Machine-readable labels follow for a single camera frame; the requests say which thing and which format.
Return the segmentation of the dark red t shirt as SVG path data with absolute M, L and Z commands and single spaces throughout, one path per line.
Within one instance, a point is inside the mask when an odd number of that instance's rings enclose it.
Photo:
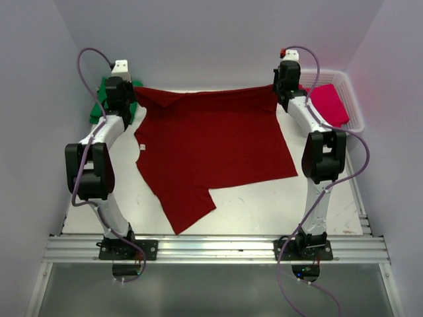
M 271 86 L 177 93 L 137 87 L 137 168 L 175 234 L 215 209 L 211 189 L 297 176 Z

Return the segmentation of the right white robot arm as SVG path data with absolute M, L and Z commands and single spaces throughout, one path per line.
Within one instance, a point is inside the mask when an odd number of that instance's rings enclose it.
M 273 91 L 278 102 L 307 136 L 301 169 L 307 179 L 305 214 L 293 237 L 274 241 L 275 255 L 282 261 L 333 259 L 327 241 L 327 213 L 331 189 L 343 173 L 346 134 L 325 127 L 307 91 L 299 86 L 301 68 L 297 61 L 282 60 L 274 70 Z

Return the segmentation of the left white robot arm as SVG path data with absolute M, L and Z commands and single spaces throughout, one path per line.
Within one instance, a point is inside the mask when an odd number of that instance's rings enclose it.
M 67 185 L 71 204 L 90 206 L 103 227 L 99 258 L 130 260 L 138 253 L 137 242 L 114 197 L 115 175 L 109 149 L 130 125 L 134 87 L 130 77 L 118 75 L 107 78 L 104 87 L 106 116 L 99 119 L 86 138 L 65 146 Z

